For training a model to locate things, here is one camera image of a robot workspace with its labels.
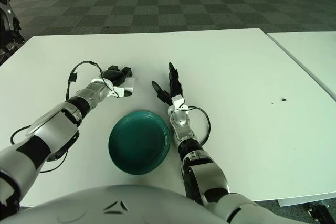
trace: white table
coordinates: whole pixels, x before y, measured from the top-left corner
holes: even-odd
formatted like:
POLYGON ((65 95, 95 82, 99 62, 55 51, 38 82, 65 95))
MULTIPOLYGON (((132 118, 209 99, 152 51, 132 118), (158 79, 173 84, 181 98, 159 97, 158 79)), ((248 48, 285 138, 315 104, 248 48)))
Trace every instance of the white table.
MULTIPOLYGON (((110 132, 125 114, 149 110, 167 121, 167 105, 151 81, 169 88, 169 61, 179 70, 187 104, 202 107, 211 119, 204 147, 233 192, 268 200, 336 191, 336 103, 260 29, 33 37, 0 68, 0 148, 16 129, 65 99, 69 72, 83 60, 103 69, 132 67, 134 95, 108 98, 90 112, 65 163, 40 174, 23 205, 113 184, 153 185, 184 195, 173 144, 165 161, 142 176, 118 170, 108 153, 110 132)), ((81 66, 71 93, 97 74, 81 66)), ((201 139, 206 121, 198 112, 190 116, 201 139)))
POLYGON ((336 101, 336 31, 268 36, 336 101))

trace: cable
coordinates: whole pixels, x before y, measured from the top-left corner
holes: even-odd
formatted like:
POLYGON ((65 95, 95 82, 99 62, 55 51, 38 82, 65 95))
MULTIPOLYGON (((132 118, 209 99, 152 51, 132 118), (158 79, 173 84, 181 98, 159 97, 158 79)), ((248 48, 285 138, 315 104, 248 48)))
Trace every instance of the cable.
POLYGON ((201 108, 199 108, 199 107, 196 107, 196 106, 189 106, 189 109, 187 109, 187 110, 182 110, 182 111, 189 111, 189 110, 195 110, 195 109, 200 110, 200 111, 205 115, 205 117, 206 117, 206 119, 207 119, 207 121, 208 121, 208 131, 207 131, 207 133, 206 133, 205 138, 200 142, 200 144, 203 146, 203 145, 208 141, 209 136, 210 136, 211 123, 210 123, 210 118, 209 118, 209 116, 207 115, 207 113, 206 113, 203 109, 201 109, 201 108))
MULTIPOLYGON (((25 127, 22 127, 22 128, 19 128, 16 132, 14 132, 14 133, 10 136, 11 144, 12 144, 12 145, 15 144, 15 142, 14 142, 14 136, 15 136, 17 133, 19 133, 20 131, 23 131, 23 130, 29 128, 29 127, 30 127, 30 125, 25 126, 25 127)), ((56 166, 55 168, 50 169, 50 170, 42 170, 40 173, 48 173, 48 172, 52 172, 52 171, 56 170, 58 167, 60 167, 60 166, 64 163, 65 159, 67 158, 67 155, 68 155, 68 151, 65 153, 65 156, 64 156, 62 162, 61 162, 58 166, 56 166)))
POLYGON ((85 61, 82 61, 81 63, 78 63, 77 65, 75 65, 75 67, 72 69, 72 71, 71 71, 71 73, 70 73, 70 75, 69 75, 69 79, 68 79, 68 88, 67 88, 67 93, 66 93, 66 100, 69 99, 70 84, 71 84, 72 82, 76 82, 76 80, 77 80, 77 73, 75 73, 75 71, 76 71, 77 67, 79 67, 79 66, 82 65, 82 64, 90 64, 90 65, 93 65, 93 66, 97 67, 97 68, 99 69, 99 72, 100 72, 100 75, 101 75, 101 79, 103 80, 104 85, 105 85, 109 90, 111 90, 112 92, 115 92, 116 95, 117 95, 116 97, 119 98, 118 93, 117 93, 115 90, 110 89, 110 87, 109 87, 109 86, 107 85, 107 83, 105 82, 105 79, 103 78, 103 71, 101 70, 100 66, 99 66, 97 63, 95 63, 95 62, 93 62, 93 61, 91 61, 91 60, 85 60, 85 61))
POLYGON ((67 158, 67 155, 68 155, 68 151, 65 152, 65 156, 64 156, 62 162, 58 166, 56 166, 55 168, 50 169, 50 170, 42 170, 40 173, 48 173, 48 172, 52 172, 52 171, 56 170, 58 167, 60 167, 64 163, 65 159, 67 158))
POLYGON ((10 136, 11 144, 12 144, 12 145, 15 144, 13 138, 14 138, 14 136, 15 136, 17 133, 19 133, 20 131, 23 131, 23 130, 29 128, 29 127, 30 127, 30 125, 28 125, 28 126, 24 126, 24 127, 22 127, 22 128, 19 128, 16 132, 14 132, 14 133, 10 136))

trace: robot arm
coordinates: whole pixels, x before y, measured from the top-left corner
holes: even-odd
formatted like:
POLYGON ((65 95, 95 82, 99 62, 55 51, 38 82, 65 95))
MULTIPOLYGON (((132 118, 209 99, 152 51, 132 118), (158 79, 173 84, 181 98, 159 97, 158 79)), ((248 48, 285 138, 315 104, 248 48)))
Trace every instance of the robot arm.
POLYGON ((34 183, 43 163, 64 155, 79 137, 81 121, 99 102, 108 96, 132 94, 134 78, 127 78, 132 72, 130 68, 125 69, 122 72, 116 66, 110 67, 103 76, 94 78, 86 88, 35 121, 25 140, 0 152, 2 215, 18 210, 19 202, 34 183), (125 87, 115 87, 113 83, 124 83, 125 87))
POLYGON ((174 142, 182 161, 186 196, 206 207, 225 223, 231 224, 299 224, 301 222, 274 215, 243 195, 230 193, 221 168, 203 150, 189 124, 189 108, 183 98, 177 70, 169 63, 171 92, 152 82, 157 97, 169 105, 168 115, 174 142))

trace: checkered carpet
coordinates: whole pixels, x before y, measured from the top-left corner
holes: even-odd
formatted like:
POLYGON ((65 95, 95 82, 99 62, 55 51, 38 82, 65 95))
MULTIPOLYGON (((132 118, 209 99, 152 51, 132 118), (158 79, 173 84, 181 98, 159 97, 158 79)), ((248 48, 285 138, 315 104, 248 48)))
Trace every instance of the checkered carpet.
POLYGON ((336 30, 336 0, 11 0, 22 34, 336 30))

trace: green bowl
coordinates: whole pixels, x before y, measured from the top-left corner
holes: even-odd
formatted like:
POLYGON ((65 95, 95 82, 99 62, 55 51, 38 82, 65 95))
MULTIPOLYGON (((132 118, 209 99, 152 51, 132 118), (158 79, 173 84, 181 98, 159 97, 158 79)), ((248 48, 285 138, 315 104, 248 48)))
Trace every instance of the green bowl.
POLYGON ((109 138, 109 153, 122 171, 140 175, 158 167, 170 146, 165 122, 149 111, 135 111, 119 120, 109 138))

